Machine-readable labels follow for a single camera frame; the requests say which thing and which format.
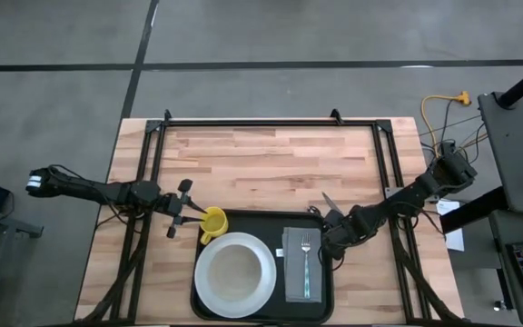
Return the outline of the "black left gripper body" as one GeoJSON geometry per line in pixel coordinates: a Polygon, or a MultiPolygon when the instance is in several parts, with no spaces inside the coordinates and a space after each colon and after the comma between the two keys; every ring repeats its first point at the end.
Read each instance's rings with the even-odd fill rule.
{"type": "Polygon", "coordinates": [[[176,227],[183,225],[177,223],[177,217],[183,216],[182,210],[187,200],[191,199],[188,195],[192,187],[192,180],[184,179],[178,186],[178,191],[181,193],[166,193],[162,195],[156,202],[154,210],[157,213],[164,214],[173,218],[173,222],[167,230],[166,237],[172,239],[176,234],[176,227]]]}

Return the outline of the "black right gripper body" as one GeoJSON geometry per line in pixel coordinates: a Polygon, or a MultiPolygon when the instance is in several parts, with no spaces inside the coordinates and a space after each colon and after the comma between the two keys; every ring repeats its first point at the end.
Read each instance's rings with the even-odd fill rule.
{"type": "Polygon", "coordinates": [[[372,227],[364,217],[365,207],[353,206],[349,213],[344,215],[340,225],[328,228],[325,224],[321,235],[322,250],[331,259],[340,260],[345,250],[358,246],[370,238],[372,227]]]}

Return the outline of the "yellow mug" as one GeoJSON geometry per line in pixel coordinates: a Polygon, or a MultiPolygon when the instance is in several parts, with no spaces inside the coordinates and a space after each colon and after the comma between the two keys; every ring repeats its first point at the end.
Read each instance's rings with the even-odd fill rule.
{"type": "Polygon", "coordinates": [[[213,238],[225,234],[229,229],[229,223],[225,211],[219,207],[208,207],[202,214],[200,222],[202,236],[200,243],[207,245],[213,238]]]}

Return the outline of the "fork with patterned handle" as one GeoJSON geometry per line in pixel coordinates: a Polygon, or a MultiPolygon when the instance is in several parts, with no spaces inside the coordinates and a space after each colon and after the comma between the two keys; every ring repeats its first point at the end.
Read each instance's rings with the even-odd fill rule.
{"type": "Polygon", "coordinates": [[[304,286],[303,296],[306,300],[311,298],[311,281],[310,281],[310,265],[309,265],[309,252],[311,250],[311,236],[309,233],[305,233],[301,240],[301,249],[304,253],[304,286]]]}

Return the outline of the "white bowl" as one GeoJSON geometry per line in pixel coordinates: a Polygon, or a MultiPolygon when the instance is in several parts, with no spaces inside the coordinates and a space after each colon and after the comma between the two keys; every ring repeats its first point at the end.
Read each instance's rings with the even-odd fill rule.
{"type": "Polygon", "coordinates": [[[208,282],[217,297],[237,302],[255,292],[261,275],[261,264],[254,251],[242,245],[230,245],[215,254],[208,282]]]}

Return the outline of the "white round plate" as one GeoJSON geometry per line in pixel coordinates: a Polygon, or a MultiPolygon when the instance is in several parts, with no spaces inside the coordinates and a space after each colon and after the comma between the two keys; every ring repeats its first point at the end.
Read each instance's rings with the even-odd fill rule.
{"type": "Polygon", "coordinates": [[[195,290],[209,311],[222,318],[241,319],[256,313],[270,300],[277,282],[277,267],[272,252],[263,241],[248,233],[226,233],[204,247],[195,264],[193,279],[195,290]],[[255,292],[237,302],[217,297],[208,282],[208,271],[215,254],[230,245],[250,248],[261,264],[261,279],[255,292]]]}

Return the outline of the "grey cloth napkin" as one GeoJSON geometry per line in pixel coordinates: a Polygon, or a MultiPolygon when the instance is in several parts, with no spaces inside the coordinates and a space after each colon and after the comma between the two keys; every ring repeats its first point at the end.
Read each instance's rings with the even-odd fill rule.
{"type": "Polygon", "coordinates": [[[322,302],[322,264],[319,259],[321,231],[316,228],[284,227],[281,235],[281,257],[285,274],[286,302],[322,302]],[[311,298],[303,296],[304,253],[301,240],[305,233],[311,236],[309,252],[311,298]]]}

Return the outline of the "black plastic serving tray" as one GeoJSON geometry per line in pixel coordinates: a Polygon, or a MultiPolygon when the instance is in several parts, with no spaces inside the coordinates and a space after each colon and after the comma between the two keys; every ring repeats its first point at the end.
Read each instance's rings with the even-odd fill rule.
{"type": "MultiPolygon", "coordinates": [[[[200,300],[192,278],[193,312],[201,319],[222,322],[259,322],[265,324],[321,324],[329,320],[334,309],[332,263],[319,250],[322,264],[322,302],[286,302],[285,274],[281,257],[281,235],[284,227],[316,228],[321,231],[322,219],[311,213],[268,212],[229,209],[227,233],[248,233],[263,241],[272,252],[277,267],[277,282],[268,302],[256,313],[241,319],[222,318],[209,311],[200,300]]],[[[206,245],[197,244],[195,264],[206,245]]]]}

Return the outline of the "white paper sheet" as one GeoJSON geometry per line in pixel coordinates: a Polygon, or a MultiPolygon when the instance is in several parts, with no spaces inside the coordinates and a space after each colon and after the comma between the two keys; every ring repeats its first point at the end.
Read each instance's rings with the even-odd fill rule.
{"type": "MultiPolygon", "coordinates": [[[[454,212],[460,207],[460,202],[451,201],[448,199],[440,199],[436,203],[437,212],[440,216],[454,212]]],[[[463,253],[465,251],[465,243],[463,232],[461,228],[456,229],[450,225],[444,227],[445,242],[449,250],[463,253]]]]}

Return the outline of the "dark grey side desk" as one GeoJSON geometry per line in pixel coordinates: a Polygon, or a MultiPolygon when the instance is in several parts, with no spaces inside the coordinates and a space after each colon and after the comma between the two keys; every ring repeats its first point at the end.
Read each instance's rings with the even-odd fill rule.
{"type": "Polygon", "coordinates": [[[523,213],[497,210],[488,216],[501,268],[498,275],[507,306],[523,325],[523,281],[509,247],[523,243],[523,213]]]}

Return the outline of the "black aluminium rig frame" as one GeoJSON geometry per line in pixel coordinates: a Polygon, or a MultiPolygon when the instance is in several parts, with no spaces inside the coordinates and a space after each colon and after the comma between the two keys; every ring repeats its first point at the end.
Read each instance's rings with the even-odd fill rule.
{"type": "MultiPolygon", "coordinates": [[[[200,206],[302,212],[309,206],[341,209],[379,202],[425,171],[410,117],[172,119],[163,132],[146,133],[147,119],[126,119],[117,135],[108,178],[135,178],[139,161],[160,168],[159,184],[176,190],[192,180],[200,206]]],[[[334,274],[331,323],[403,323],[400,275],[392,239],[416,248],[426,279],[454,313],[462,305],[437,219],[420,219],[411,232],[384,226],[350,249],[334,274]]]]}

